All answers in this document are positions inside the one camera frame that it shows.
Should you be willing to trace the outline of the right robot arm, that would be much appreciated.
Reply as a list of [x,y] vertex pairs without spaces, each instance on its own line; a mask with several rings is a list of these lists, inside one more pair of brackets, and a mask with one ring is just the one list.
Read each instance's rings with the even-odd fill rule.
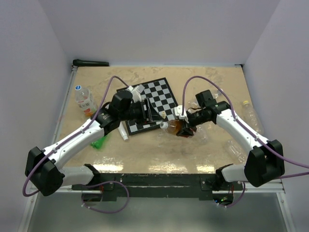
[[182,105],[174,108],[175,117],[183,123],[177,136],[192,136],[198,125],[213,122],[228,132],[248,154],[245,163],[229,164],[216,170],[217,188],[225,190],[236,181],[259,187],[284,175],[283,147],[278,140],[270,141],[251,129],[230,104],[217,102],[209,90],[196,94],[196,99],[200,109],[193,113]]

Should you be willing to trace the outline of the amber drink bottle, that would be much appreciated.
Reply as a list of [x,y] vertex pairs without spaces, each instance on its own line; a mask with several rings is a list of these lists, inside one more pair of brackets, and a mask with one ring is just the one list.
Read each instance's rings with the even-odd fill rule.
[[164,130],[168,134],[176,135],[177,132],[179,131],[180,127],[182,124],[184,124],[184,121],[181,120],[169,120],[167,121],[169,126],[166,130]]

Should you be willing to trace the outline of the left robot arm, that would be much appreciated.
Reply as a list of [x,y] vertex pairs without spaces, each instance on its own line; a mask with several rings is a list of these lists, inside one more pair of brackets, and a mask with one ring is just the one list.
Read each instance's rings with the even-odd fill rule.
[[135,100],[127,90],[114,94],[112,100],[98,109],[80,128],[44,149],[32,148],[28,153],[25,175],[43,196],[55,193],[64,185],[85,185],[96,189],[98,171],[90,165],[65,168],[65,164],[92,142],[119,128],[122,121],[133,120],[147,125],[163,118],[149,98]]

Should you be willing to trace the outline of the white bottle cap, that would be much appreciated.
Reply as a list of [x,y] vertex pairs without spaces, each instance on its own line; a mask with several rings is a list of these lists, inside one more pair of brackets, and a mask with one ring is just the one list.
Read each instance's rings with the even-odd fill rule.
[[161,122],[160,123],[160,128],[166,130],[168,128],[169,124],[168,122]]

